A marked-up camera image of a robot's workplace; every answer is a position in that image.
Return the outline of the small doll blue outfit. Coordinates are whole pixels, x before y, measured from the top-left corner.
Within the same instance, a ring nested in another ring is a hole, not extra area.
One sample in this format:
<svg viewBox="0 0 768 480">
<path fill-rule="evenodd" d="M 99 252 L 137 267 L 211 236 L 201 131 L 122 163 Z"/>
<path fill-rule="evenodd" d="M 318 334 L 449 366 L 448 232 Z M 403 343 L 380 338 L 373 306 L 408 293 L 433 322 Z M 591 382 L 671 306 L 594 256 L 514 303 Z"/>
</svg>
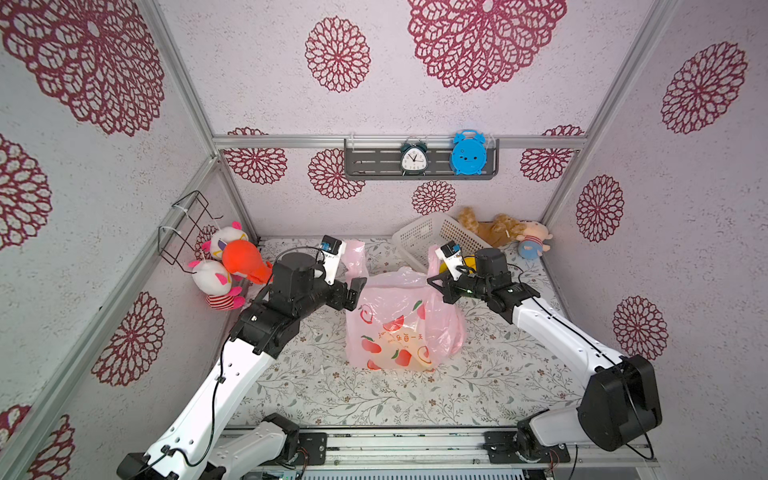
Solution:
<svg viewBox="0 0 768 480">
<path fill-rule="evenodd" d="M 546 241 L 552 240 L 554 235 L 544 224 L 536 221 L 523 221 L 522 225 L 522 232 L 516 236 L 517 251 L 521 258 L 535 260 L 551 249 Z"/>
</svg>

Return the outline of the white plush toy yellow glasses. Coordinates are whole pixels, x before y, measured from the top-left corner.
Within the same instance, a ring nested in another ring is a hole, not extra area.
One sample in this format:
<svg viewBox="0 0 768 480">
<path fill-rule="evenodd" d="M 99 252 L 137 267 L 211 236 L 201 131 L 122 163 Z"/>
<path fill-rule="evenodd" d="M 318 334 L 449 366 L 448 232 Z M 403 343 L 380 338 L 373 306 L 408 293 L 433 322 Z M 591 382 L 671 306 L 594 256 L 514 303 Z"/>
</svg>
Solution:
<svg viewBox="0 0 768 480">
<path fill-rule="evenodd" d="M 248 240 L 247 233 L 242 229 L 238 221 L 220 229 L 207 226 L 198 235 L 196 243 L 196 255 L 200 260 L 213 259 L 221 261 L 223 252 L 229 243 L 236 240 Z"/>
</svg>

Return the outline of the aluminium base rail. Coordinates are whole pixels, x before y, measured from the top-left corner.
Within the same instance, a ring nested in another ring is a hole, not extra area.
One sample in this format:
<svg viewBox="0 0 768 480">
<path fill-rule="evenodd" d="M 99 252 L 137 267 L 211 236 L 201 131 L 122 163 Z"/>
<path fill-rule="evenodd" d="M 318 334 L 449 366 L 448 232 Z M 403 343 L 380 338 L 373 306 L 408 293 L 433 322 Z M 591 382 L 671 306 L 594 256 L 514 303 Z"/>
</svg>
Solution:
<svg viewBox="0 0 768 480">
<path fill-rule="evenodd" d="M 525 460 L 511 427 L 319 427 L 299 432 L 289 466 L 267 461 L 246 479 L 661 479 L 644 444 L 607 452 L 590 443 Z"/>
</svg>

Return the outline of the white pink striped plush toy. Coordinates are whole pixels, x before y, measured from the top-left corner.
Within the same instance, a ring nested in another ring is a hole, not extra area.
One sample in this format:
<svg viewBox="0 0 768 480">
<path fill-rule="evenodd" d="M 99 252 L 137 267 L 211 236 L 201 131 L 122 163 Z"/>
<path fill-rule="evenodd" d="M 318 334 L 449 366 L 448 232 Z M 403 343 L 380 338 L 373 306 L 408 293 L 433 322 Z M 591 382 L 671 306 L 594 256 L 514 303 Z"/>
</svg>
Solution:
<svg viewBox="0 0 768 480">
<path fill-rule="evenodd" d="M 232 275 L 215 260 L 195 260 L 188 263 L 195 285 L 205 294 L 207 304 L 214 310 L 241 309 L 246 299 L 242 288 L 236 287 Z"/>
</svg>

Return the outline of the brown plush teddy bear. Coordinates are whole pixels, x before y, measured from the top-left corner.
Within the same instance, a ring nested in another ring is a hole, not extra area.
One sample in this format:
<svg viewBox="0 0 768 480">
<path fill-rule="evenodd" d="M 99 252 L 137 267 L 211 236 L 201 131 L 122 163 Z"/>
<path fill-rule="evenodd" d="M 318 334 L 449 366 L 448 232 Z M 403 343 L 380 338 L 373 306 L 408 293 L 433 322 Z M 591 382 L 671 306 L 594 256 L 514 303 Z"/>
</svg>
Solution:
<svg viewBox="0 0 768 480">
<path fill-rule="evenodd" d="M 517 241 L 517 237 L 523 235 L 526 225 L 506 214 L 498 214 L 493 220 L 479 221 L 472 208 L 463 208 L 458 215 L 458 222 L 462 227 L 494 248 L 501 248 Z"/>
</svg>

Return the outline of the white plastic lattice basket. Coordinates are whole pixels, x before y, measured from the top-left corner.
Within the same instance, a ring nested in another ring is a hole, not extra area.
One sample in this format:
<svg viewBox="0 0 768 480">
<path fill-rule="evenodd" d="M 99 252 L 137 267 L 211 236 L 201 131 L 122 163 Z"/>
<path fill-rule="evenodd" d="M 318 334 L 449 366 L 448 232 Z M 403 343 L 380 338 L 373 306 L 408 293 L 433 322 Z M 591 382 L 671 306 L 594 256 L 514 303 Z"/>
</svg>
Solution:
<svg viewBox="0 0 768 480">
<path fill-rule="evenodd" d="M 490 245 L 480 237 L 461 226 L 445 213 L 431 213 L 406 225 L 392 237 L 397 253 L 415 271 L 428 270 L 428 248 L 442 246 L 454 241 L 464 255 L 473 255 L 477 250 Z"/>
</svg>

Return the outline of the dark green alarm clock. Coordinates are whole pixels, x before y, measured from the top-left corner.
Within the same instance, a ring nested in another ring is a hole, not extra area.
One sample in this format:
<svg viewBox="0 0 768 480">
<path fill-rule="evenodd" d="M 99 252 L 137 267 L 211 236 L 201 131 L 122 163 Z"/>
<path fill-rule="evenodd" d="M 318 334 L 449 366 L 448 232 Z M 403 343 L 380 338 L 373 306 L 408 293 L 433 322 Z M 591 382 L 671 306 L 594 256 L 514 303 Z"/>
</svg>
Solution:
<svg viewBox="0 0 768 480">
<path fill-rule="evenodd" d="M 423 142 L 405 143 L 401 147 L 400 170 L 403 176 L 423 175 L 429 165 L 427 146 Z"/>
</svg>

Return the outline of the blue alarm clock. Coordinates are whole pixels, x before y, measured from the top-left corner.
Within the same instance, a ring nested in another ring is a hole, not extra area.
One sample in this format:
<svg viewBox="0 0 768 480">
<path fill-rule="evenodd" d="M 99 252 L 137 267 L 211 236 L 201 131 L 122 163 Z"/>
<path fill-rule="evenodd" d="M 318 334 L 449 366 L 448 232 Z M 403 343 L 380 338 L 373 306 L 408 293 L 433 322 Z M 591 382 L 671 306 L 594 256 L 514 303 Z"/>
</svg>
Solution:
<svg viewBox="0 0 768 480">
<path fill-rule="evenodd" d="M 463 130 L 455 134 L 450 156 L 450 167 L 457 176 L 480 175 L 487 163 L 486 139 L 476 130 Z"/>
</svg>

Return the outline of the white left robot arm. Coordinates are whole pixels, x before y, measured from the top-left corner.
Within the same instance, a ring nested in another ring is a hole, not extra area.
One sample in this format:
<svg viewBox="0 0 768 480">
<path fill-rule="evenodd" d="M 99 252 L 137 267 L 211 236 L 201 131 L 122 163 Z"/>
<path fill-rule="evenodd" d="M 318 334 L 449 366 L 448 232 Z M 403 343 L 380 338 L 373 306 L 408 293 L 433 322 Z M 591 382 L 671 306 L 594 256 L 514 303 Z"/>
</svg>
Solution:
<svg viewBox="0 0 768 480">
<path fill-rule="evenodd" d="M 280 416 L 238 441 L 216 443 L 245 394 L 298 335 L 302 320 L 324 306 L 357 307 L 367 280 L 337 279 L 345 247 L 326 236 L 318 247 L 295 247 L 277 257 L 270 279 L 240 313 L 193 398 L 146 452 L 126 455 L 119 478 L 238 479 L 264 462 L 293 456 L 298 428 Z"/>
</svg>

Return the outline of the pink plastic bag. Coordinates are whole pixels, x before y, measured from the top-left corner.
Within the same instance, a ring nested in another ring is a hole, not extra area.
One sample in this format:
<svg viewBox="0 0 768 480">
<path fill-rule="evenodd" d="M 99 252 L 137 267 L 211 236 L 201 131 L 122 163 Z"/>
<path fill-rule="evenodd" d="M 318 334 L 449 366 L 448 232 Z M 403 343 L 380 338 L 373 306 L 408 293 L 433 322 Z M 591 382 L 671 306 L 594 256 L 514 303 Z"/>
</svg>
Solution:
<svg viewBox="0 0 768 480">
<path fill-rule="evenodd" d="M 346 357 L 366 370 L 431 371 L 458 354 L 466 341 L 466 319 L 427 283 L 440 272 L 439 247 L 428 248 L 428 270 L 406 266 L 371 276 L 365 244 L 347 243 L 341 262 L 348 281 L 365 277 L 357 307 L 346 314 Z"/>
</svg>

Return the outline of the orange plush dinosaur toy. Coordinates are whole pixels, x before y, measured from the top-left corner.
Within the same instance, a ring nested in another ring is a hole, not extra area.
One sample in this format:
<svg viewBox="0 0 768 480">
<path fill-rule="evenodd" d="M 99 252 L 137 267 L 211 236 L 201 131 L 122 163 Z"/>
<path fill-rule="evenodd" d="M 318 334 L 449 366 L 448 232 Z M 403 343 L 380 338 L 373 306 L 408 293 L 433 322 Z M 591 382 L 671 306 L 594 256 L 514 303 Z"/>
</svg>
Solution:
<svg viewBox="0 0 768 480">
<path fill-rule="evenodd" d="M 272 276 L 272 264 L 265 262 L 260 250 L 247 240 L 230 242 L 223 250 L 222 263 L 230 274 L 257 285 L 267 284 Z"/>
</svg>

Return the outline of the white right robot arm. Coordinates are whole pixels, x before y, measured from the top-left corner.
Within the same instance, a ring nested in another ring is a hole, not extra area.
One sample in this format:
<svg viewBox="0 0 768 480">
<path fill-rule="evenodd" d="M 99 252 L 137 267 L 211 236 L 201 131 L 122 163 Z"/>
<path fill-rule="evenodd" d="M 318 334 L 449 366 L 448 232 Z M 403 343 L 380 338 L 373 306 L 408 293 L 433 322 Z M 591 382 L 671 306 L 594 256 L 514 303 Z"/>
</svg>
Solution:
<svg viewBox="0 0 768 480">
<path fill-rule="evenodd" d="M 613 452 L 647 438 L 661 425 L 656 375 L 649 360 L 609 348 L 577 327 L 532 286 L 514 278 L 505 254 L 496 248 L 477 251 L 474 266 L 466 264 L 454 242 L 439 247 L 436 256 L 446 270 L 427 282 L 444 303 L 462 297 L 482 301 L 559 358 L 584 389 L 576 407 L 548 409 L 519 421 L 515 456 L 533 463 L 559 445 L 585 442 Z"/>
</svg>

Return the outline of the grey wall shelf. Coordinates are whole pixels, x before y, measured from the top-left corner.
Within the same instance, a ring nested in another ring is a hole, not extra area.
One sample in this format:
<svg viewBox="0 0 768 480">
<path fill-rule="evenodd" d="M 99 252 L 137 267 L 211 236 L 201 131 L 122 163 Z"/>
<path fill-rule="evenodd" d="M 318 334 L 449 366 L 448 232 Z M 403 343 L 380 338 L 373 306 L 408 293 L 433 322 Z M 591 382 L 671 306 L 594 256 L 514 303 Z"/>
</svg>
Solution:
<svg viewBox="0 0 768 480">
<path fill-rule="evenodd" d="M 393 147 L 344 142 L 344 174 L 349 180 L 490 180 L 499 171 L 499 141 L 486 142 L 485 162 L 479 148 L 462 140 L 433 147 L 423 140 L 396 142 Z"/>
</svg>

